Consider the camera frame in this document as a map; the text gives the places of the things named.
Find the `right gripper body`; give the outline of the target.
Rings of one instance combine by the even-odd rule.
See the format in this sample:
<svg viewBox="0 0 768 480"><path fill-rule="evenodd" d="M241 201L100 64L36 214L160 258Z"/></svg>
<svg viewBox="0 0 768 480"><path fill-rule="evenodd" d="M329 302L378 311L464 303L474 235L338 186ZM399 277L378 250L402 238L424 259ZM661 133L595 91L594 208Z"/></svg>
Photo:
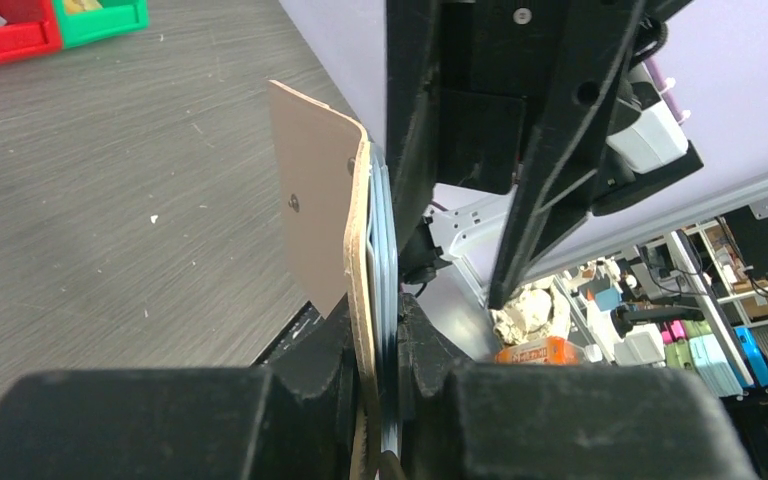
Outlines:
<svg viewBox="0 0 768 480"><path fill-rule="evenodd" d="M442 6L437 180L508 193L546 95L567 1Z"/></svg>

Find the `clear card sleeve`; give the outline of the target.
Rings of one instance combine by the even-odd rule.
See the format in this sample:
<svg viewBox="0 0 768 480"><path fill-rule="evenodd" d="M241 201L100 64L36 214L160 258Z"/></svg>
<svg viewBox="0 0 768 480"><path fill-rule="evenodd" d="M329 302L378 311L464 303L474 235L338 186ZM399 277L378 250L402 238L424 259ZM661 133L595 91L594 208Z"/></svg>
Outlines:
<svg viewBox="0 0 768 480"><path fill-rule="evenodd" d="M381 147L371 146L366 255L373 302L376 373L381 407L381 450L401 453L398 379L398 253L389 172Z"/></svg>

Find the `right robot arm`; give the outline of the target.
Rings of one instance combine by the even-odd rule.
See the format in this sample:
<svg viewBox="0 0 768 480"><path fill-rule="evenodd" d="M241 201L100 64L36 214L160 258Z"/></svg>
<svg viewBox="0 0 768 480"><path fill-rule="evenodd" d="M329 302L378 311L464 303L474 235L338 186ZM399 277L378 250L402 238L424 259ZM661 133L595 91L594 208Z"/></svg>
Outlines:
<svg viewBox="0 0 768 480"><path fill-rule="evenodd" d="M588 215L702 161L649 77L679 1L389 1L386 142L399 276L424 284L486 226L427 220L439 184L509 195L500 307Z"/></svg>

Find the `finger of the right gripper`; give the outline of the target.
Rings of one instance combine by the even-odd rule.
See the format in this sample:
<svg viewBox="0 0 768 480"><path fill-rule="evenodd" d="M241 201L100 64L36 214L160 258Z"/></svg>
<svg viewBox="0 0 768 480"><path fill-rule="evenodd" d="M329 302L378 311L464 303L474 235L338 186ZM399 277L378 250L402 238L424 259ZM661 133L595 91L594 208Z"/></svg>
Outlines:
<svg viewBox="0 0 768 480"><path fill-rule="evenodd" d="M488 289L499 309L536 264L585 220L617 75L627 64L642 1L572 1L541 115L529 134Z"/></svg>

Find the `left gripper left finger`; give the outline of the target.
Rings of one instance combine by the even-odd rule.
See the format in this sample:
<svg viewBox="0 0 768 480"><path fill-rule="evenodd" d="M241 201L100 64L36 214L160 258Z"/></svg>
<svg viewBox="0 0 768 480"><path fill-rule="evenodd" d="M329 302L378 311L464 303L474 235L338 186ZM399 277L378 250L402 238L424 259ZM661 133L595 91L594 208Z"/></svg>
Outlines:
<svg viewBox="0 0 768 480"><path fill-rule="evenodd" d="M345 479L348 306L249 367L53 370L0 399L0 479Z"/></svg>

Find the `beige card holder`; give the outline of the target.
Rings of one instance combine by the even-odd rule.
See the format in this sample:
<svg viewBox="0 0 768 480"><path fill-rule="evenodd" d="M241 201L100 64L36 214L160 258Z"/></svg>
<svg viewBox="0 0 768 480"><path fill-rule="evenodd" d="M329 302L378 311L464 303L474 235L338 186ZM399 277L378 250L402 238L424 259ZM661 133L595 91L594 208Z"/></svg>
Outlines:
<svg viewBox="0 0 768 480"><path fill-rule="evenodd" d="M284 83L267 87L279 171L285 257L297 285L322 314L348 302L361 404L349 476L372 479L381 454L366 256L371 141L356 120Z"/></svg>

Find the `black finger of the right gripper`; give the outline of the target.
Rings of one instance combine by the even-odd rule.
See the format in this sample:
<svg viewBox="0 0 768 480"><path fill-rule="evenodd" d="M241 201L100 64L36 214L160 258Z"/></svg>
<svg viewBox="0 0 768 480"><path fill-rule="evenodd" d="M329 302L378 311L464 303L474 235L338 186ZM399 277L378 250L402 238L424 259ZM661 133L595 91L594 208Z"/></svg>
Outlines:
<svg viewBox="0 0 768 480"><path fill-rule="evenodd" d="M386 135L397 244L412 237L436 183L439 1L388 1Z"/></svg>

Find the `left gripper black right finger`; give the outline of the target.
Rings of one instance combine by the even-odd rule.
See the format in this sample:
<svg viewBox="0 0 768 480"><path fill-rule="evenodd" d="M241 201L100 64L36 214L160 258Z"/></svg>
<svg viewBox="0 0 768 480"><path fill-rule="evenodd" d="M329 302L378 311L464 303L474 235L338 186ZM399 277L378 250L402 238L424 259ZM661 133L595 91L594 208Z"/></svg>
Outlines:
<svg viewBox="0 0 768 480"><path fill-rule="evenodd" d="M752 479L722 403L687 372L470 359L401 298L410 479Z"/></svg>

